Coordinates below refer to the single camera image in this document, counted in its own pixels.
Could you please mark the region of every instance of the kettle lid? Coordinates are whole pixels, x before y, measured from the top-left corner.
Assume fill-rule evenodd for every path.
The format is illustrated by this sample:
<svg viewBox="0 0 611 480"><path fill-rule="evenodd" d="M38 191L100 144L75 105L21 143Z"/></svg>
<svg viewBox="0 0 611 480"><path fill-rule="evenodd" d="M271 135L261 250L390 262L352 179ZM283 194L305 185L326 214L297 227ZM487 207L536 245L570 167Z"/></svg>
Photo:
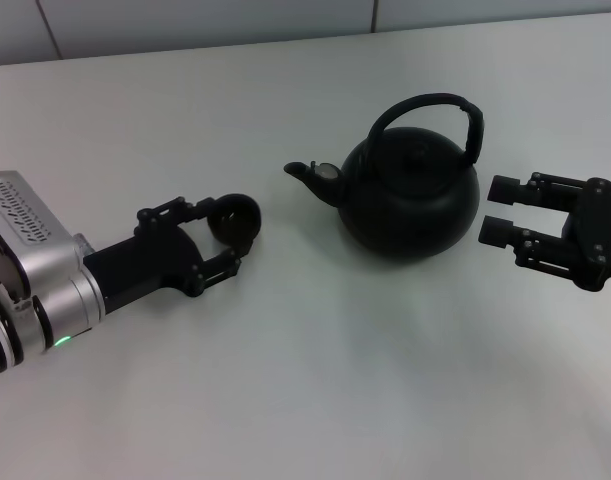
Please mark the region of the kettle lid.
<svg viewBox="0 0 611 480"><path fill-rule="evenodd" d="M386 188L403 197L436 195L462 167L460 147L423 128L390 128L374 147L375 173Z"/></svg>

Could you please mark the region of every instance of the ventilation grille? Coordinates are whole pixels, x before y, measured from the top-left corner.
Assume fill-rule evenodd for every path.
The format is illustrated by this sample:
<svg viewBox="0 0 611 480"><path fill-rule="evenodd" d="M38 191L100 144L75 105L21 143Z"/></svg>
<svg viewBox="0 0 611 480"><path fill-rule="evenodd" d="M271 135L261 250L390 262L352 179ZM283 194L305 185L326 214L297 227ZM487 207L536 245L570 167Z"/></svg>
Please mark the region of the ventilation grille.
<svg viewBox="0 0 611 480"><path fill-rule="evenodd" d="M0 180L0 211L28 245L47 241L52 234L11 182Z"/></svg>

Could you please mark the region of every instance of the kettle handle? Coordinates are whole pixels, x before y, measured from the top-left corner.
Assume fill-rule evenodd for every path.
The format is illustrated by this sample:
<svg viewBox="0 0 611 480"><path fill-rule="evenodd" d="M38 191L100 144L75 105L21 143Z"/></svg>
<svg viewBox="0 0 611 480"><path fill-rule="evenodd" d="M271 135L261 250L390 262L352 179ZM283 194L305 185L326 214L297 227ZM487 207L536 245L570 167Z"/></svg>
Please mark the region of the kettle handle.
<svg viewBox="0 0 611 480"><path fill-rule="evenodd" d="M458 95L452 95L451 93L429 93L397 103L376 120L363 146L361 158L362 170L365 171L371 168L370 156L374 153L376 143L390 123L407 112L431 105L454 105L467 113L469 117L469 130L467 132L465 152L463 152L462 157L462 166L468 167L475 164L483 146L483 131L485 130L483 112L476 105L469 103Z"/></svg>

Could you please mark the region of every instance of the kettle body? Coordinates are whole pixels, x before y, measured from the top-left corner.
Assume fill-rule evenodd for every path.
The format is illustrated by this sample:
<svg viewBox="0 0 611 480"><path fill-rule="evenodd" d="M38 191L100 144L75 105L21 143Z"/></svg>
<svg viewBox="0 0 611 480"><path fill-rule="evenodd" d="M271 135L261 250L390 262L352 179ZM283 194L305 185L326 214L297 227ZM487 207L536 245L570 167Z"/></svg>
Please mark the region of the kettle body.
<svg viewBox="0 0 611 480"><path fill-rule="evenodd" d="M446 137L422 128L386 127L402 114L429 105L456 105L470 119L463 151ZM285 171L321 200L338 208L352 234L385 256L436 255L458 242L479 204L473 165L483 138L483 115L464 98L430 94L386 111L342 169L323 163L290 163Z"/></svg>

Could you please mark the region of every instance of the kettle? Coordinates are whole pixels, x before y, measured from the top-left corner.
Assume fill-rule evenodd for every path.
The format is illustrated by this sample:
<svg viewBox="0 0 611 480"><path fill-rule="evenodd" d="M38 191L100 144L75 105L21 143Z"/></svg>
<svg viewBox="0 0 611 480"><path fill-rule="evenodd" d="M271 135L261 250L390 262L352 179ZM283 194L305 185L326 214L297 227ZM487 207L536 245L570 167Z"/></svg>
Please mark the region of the kettle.
<svg viewBox="0 0 611 480"><path fill-rule="evenodd" d="M469 117L465 151L422 128L385 128L401 115L431 105L454 105ZM474 164L483 143L482 112L448 93L404 100L380 116L342 169L329 164L285 165L368 249L395 257L436 255L458 242L478 210Z"/></svg>

